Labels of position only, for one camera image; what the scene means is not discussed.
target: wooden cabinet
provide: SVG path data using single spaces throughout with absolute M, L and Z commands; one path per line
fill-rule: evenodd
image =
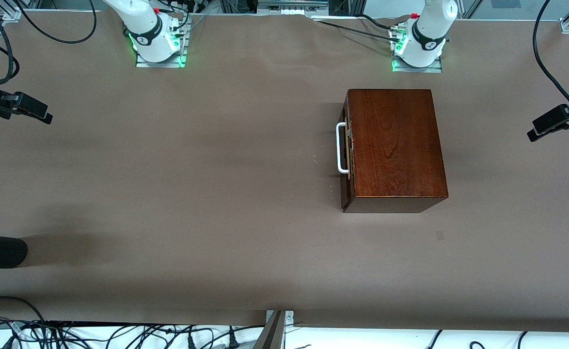
M 448 197 L 428 89 L 351 89 L 337 127 L 347 213 L 418 213 Z

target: brown table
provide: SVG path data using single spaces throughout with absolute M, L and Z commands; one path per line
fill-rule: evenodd
M 61 38 L 92 20 L 32 17 Z M 526 137 L 564 102 L 532 22 L 458 21 L 444 72 L 413 74 L 391 72 L 384 42 L 301 16 L 209 17 L 186 68 L 138 69 L 116 14 L 99 19 L 74 46 L 7 26 L 21 72 L 4 88 L 55 117 L 0 119 L 0 235 L 32 246 L 0 294 L 65 320 L 259 323 L 281 307 L 307 325 L 569 330 L 569 133 Z M 569 91 L 569 35 L 543 23 L 539 46 Z M 349 88 L 432 90 L 447 200 L 340 212 Z

